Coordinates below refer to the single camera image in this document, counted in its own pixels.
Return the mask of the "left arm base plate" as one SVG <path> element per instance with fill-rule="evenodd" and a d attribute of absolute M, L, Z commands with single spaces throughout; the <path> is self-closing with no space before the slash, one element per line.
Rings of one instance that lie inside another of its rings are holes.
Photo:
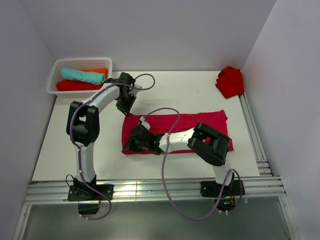
<path fill-rule="evenodd" d="M 114 193 L 114 185 L 113 184 L 98 184 L 94 186 L 94 188 L 105 195 L 109 200 L 112 200 Z M 84 189 L 75 187 L 72 185 L 69 188 L 69 193 L 67 196 L 67 200 L 69 202 L 83 202 L 83 201 L 99 201 L 106 200 L 105 197 L 99 195 L 97 192 L 87 188 L 84 186 Z"/>

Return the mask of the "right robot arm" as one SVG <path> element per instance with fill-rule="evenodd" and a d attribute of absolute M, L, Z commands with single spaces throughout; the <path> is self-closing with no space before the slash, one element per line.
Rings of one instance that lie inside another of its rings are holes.
<path fill-rule="evenodd" d="M 227 195 L 234 188 L 234 174 L 228 156 L 230 141 L 227 135 L 203 122 L 189 130 L 158 134 L 151 133 L 142 123 L 133 128 L 123 149 L 139 154 L 146 150 L 154 155 L 192 150 L 213 167 L 216 189 Z"/>

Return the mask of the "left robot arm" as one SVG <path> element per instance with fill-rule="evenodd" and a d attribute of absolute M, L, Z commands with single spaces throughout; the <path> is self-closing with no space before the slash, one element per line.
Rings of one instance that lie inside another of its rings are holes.
<path fill-rule="evenodd" d="M 122 72 L 119 78 L 109 78 L 102 87 L 84 101 L 73 101 L 69 106 L 66 132 L 76 150 L 75 181 L 82 185 L 79 194 L 86 200 L 96 197 L 98 188 L 94 169 L 94 144 L 100 134 L 100 113 L 111 102 L 128 115 L 141 89 L 136 80 Z"/>

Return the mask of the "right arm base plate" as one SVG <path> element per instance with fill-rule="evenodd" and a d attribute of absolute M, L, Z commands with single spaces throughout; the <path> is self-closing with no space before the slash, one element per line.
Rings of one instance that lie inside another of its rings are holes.
<path fill-rule="evenodd" d="M 222 185 L 216 183 L 215 181 L 201 181 L 200 182 L 200 194 L 202 197 L 206 198 L 218 198 Z M 244 195 L 245 188 L 243 186 L 243 181 L 239 179 L 234 179 L 231 181 L 229 185 L 225 185 L 222 195 L 222 198 L 231 197 L 233 195 L 240 196 L 241 194 Z"/>

